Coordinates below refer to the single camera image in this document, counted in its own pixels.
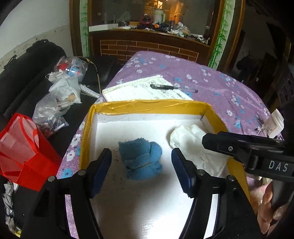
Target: red bag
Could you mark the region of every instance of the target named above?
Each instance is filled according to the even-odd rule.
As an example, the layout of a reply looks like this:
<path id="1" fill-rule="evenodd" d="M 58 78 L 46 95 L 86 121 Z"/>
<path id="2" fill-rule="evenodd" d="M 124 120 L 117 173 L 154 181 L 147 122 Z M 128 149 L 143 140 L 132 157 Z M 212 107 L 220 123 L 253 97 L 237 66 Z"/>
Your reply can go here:
<path id="1" fill-rule="evenodd" d="M 0 174 L 23 187 L 40 191 L 61 160 L 27 116 L 14 114 L 0 133 Z"/>

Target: yellow tape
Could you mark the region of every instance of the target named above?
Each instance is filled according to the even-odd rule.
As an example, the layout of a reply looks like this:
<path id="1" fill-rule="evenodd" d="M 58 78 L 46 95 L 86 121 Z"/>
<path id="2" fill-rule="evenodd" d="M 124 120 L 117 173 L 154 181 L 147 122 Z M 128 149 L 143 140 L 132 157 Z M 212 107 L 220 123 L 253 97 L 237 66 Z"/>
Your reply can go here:
<path id="1" fill-rule="evenodd" d="M 80 156 L 80 169 L 86 169 L 89 165 L 90 135 L 94 114 L 118 115 L 118 114 L 194 114 L 205 115 L 217 134 L 220 131 L 227 132 L 225 124 L 217 116 L 211 105 L 190 100 L 132 100 L 106 102 L 92 105 L 89 109 L 83 132 Z M 230 159 L 227 163 L 230 174 L 234 175 L 247 198 L 249 191 L 242 164 Z"/>

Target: open notebook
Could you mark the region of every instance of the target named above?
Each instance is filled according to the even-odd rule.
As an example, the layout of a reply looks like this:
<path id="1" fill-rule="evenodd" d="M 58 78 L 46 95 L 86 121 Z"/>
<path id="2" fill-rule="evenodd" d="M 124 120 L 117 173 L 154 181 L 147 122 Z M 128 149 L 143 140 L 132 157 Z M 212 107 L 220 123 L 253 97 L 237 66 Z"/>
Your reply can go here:
<path id="1" fill-rule="evenodd" d="M 102 91 L 102 94 L 107 101 L 123 101 L 133 99 L 193 100 L 181 90 L 152 89 L 150 84 L 172 86 L 172 84 L 165 80 L 161 75 L 156 75 L 106 88 Z"/>

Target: pen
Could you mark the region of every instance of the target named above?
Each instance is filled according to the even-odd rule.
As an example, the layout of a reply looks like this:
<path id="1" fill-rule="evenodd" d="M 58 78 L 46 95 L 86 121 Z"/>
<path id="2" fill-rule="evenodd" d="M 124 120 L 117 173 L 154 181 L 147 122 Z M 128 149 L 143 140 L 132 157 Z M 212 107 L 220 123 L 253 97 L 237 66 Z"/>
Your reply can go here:
<path id="1" fill-rule="evenodd" d="M 172 85 L 154 85 L 154 84 L 151 84 L 150 87 L 152 89 L 161 89 L 161 90 L 179 89 L 179 90 L 182 90 L 182 91 L 192 92 L 192 93 L 197 93 L 198 92 L 198 90 L 196 90 L 196 89 L 187 89 L 187 88 L 183 88 L 183 87 L 175 87 L 175 86 L 172 86 Z"/>

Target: purple tablecloth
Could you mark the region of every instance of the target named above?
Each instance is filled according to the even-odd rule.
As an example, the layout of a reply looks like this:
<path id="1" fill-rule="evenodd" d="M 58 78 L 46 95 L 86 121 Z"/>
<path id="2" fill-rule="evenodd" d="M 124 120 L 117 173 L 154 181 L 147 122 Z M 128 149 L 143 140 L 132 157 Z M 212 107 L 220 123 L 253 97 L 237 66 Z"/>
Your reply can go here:
<path id="1" fill-rule="evenodd" d="M 270 115 L 267 107 L 254 91 L 226 74 L 156 52 L 138 52 L 123 66 L 108 86 L 158 74 L 176 86 L 198 89 L 196 94 L 185 93 L 193 100 L 211 104 L 229 132 L 256 135 L 262 122 Z M 57 173 L 58 178 L 70 177 L 78 171 L 84 125 L 85 122 L 81 124 L 62 160 Z M 69 196 L 66 198 L 66 207 L 71 235 L 78 238 Z"/>

